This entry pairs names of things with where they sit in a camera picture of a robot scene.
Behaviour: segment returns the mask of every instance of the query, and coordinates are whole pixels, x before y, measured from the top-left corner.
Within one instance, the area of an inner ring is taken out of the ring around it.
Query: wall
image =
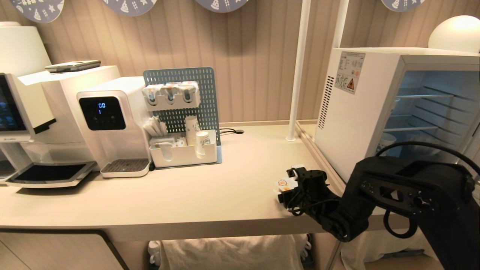
[[[313,0],[300,116],[316,118],[335,27],[337,0]],[[158,0],[121,16],[102,0],[67,0],[60,17],[35,24],[0,0],[0,21],[38,27],[53,63],[100,59],[123,76],[146,69],[212,66],[220,121],[289,118],[300,23],[299,0],[250,0],[220,14],[194,0]]]
[[[342,47],[428,47],[432,31],[459,15],[480,18],[480,0],[426,0],[408,12],[380,0],[350,0]]]

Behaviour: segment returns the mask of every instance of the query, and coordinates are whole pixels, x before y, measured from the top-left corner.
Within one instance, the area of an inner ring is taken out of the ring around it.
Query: drip tray
[[[149,167],[148,159],[115,160],[103,167],[100,172],[106,178],[140,177],[148,173]]]
[[[95,162],[69,164],[32,163],[5,181],[7,185],[26,188],[76,186],[95,166]]]
[[[4,184],[2,182],[6,181],[7,179],[15,175],[16,172],[17,170],[12,166],[12,164],[8,160],[1,160],[0,161],[0,184]]]

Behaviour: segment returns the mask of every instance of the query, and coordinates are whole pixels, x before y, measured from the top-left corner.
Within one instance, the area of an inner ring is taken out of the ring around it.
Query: touchscreen display
[[[5,74],[0,74],[0,131],[26,130]]]

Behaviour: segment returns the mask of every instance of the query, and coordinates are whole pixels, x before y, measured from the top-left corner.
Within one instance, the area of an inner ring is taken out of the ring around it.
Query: digital display
[[[0,74],[0,131],[27,130],[5,74]]]
[[[125,129],[125,120],[116,97],[81,98],[79,102],[89,129]]]

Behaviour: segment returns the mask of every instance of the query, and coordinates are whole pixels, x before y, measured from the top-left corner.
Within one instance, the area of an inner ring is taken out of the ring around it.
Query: white countertop
[[[302,141],[286,141],[286,125],[240,129],[221,137],[221,164],[140,178],[93,173],[67,190],[0,187],[0,228],[99,228],[114,241],[322,231],[308,216],[293,217],[273,192],[292,165],[320,169]]]

